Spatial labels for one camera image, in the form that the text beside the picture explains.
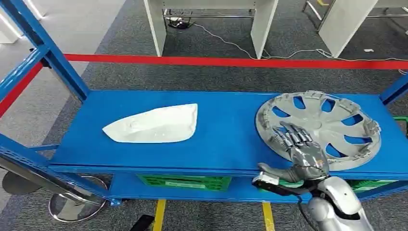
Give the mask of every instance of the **green basket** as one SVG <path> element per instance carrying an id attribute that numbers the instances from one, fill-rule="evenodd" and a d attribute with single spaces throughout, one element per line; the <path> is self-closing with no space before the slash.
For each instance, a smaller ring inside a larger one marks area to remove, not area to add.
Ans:
<path id="1" fill-rule="evenodd" d="M 146 185 L 226 191 L 232 177 L 137 175 Z"/>
<path id="2" fill-rule="evenodd" d="M 396 180 L 346 180 L 355 193 L 365 192 L 375 189 L 389 183 L 396 182 Z"/>

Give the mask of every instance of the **black device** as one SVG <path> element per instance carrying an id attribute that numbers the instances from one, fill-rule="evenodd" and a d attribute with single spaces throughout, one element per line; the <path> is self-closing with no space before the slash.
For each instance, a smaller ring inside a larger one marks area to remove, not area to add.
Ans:
<path id="1" fill-rule="evenodd" d="M 176 28 L 176 29 L 187 29 L 189 28 L 191 25 L 193 25 L 194 23 L 190 23 L 191 18 L 189 17 L 188 21 L 183 20 L 183 18 L 177 18 L 177 20 L 172 20 L 171 18 L 171 9 L 168 10 L 169 13 L 169 20 L 168 20 L 168 26 L 172 27 L 172 28 Z"/>
<path id="2" fill-rule="evenodd" d="M 150 215 L 143 214 L 138 221 L 133 225 L 130 231 L 145 231 L 153 223 L 154 217 Z"/>

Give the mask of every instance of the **robotic hand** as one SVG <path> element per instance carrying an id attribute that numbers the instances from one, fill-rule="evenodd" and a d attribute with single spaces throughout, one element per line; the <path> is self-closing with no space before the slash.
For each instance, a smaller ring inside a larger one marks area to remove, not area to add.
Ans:
<path id="1" fill-rule="evenodd" d="M 329 175 L 329 163 L 320 145 L 314 142 L 303 128 L 285 122 L 281 128 L 273 127 L 274 136 L 287 149 L 293 162 L 289 169 L 271 168 L 258 163 L 260 174 L 252 184 L 279 195 L 295 195 L 299 209 L 309 225 L 317 230 L 305 216 L 300 195 L 311 193 L 308 203 L 312 218 L 321 231 L 373 231 L 359 199 L 351 187 L 339 177 Z M 279 179 L 287 182 L 304 181 L 298 188 L 279 185 Z"/>

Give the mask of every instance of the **chrome stand base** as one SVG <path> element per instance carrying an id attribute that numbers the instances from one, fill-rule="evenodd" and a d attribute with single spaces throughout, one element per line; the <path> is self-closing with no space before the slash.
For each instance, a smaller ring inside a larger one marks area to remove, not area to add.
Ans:
<path id="1" fill-rule="evenodd" d="M 106 184 L 102 180 L 91 176 L 83 177 L 87 178 L 98 186 L 107 189 Z M 48 210 L 54 219 L 62 222 L 78 222 L 86 220 L 97 214 L 105 205 L 105 199 L 93 195 L 92 193 L 76 186 L 74 187 L 74 189 L 81 192 L 82 194 L 88 195 L 91 201 L 99 205 L 81 203 L 78 201 L 67 199 L 63 194 L 54 194 L 51 197 L 50 202 L 48 203 Z"/>
<path id="2" fill-rule="evenodd" d="M 332 2 L 329 4 L 329 7 L 327 8 L 326 12 L 324 13 L 323 17 L 318 13 L 317 9 L 313 6 L 313 4 L 310 2 L 310 0 L 306 0 L 303 8 L 302 8 L 302 12 L 305 12 L 306 7 L 309 6 L 312 9 L 313 14 L 318 18 L 319 23 L 315 24 L 313 22 L 313 20 L 308 16 L 309 20 L 312 21 L 313 25 L 316 28 L 316 31 L 319 32 L 321 27 L 323 26 L 323 23 L 326 21 L 327 16 L 329 15 L 330 10 L 332 9 L 332 6 L 334 5 L 334 3 L 336 2 L 336 0 L 332 0 Z"/>
<path id="3" fill-rule="evenodd" d="M 12 195 L 26 195 L 41 188 L 41 186 L 13 172 L 6 173 L 3 178 L 2 186 L 7 193 Z"/>

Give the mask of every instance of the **red stripe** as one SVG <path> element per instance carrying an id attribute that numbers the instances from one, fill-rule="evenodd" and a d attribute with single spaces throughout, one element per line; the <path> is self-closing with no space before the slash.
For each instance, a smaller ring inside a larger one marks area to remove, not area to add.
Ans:
<path id="1" fill-rule="evenodd" d="M 143 55 L 65 54 L 69 61 L 161 65 L 241 66 L 298 69 L 408 69 L 407 61 L 341 61 L 293 59 L 236 59 L 205 57 L 156 57 Z"/>
<path id="2" fill-rule="evenodd" d="M 17 85 L 9 92 L 6 97 L 0 102 L 0 117 L 9 109 L 12 103 L 17 99 L 17 97 L 23 92 L 27 85 L 33 80 L 33 78 L 42 69 L 42 64 L 37 63 Z"/>

